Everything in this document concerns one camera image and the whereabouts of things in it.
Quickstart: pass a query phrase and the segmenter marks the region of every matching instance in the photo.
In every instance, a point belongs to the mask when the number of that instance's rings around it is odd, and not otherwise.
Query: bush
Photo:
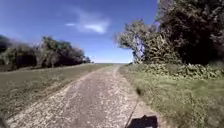
[[[4,64],[10,66],[10,69],[35,66],[36,56],[34,50],[26,44],[18,44],[8,48],[3,54]]]
[[[131,70],[149,72],[155,75],[170,75],[174,78],[213,79],[224,77],[223,66],[150,64],[133,65]]]

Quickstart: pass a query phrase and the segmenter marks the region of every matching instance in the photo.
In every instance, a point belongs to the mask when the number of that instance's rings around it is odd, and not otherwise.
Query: green field
[[[0,73],[0,117],[10,118],[28,105],[63,88],[69,82],[110,64]]]
[[[120,72],[142,99],[178,128],[224,127],[224,78],[199,80],[155,75],[149,71]]]

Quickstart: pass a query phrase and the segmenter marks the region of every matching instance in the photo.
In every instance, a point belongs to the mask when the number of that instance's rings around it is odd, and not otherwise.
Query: gravel path
[[[138,97],[119,67],[89,73],[7,123],[11,128],[124,128],[132,114],[132,119],[158,116],[142,102],[135,107]]]

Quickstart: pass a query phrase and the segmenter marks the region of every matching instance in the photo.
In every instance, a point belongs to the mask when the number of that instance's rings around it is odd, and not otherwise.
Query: tall grass
[[[191,79],[132,66],[123,67],[121,73],[170,124],[179,128],[224,126],[224,78]]]

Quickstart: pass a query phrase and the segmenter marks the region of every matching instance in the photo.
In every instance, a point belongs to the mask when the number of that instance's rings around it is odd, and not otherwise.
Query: roadside vegetation
[[[179,128],[224,126],[224,1],[159,0],[155,24],[115,36],[134,62],[121,73]]]
[[[42,43],[31,46],[0,35],[0,71],[20,68],[36,69],[91,63],[89,57],[70,42],[43,37]]]
[[[27,106],[60,90],[69,82],[110,64],[0,73],[0,117],[8,119]]]
[[[147,65],[124,66],[121,74],[138,90],[142,99],[173,127],[224,126],[224,78],[214,78],[206,72],[169,75],[161,68],[164,66],[158,67],[160,69],[156,67],[154,70]]]

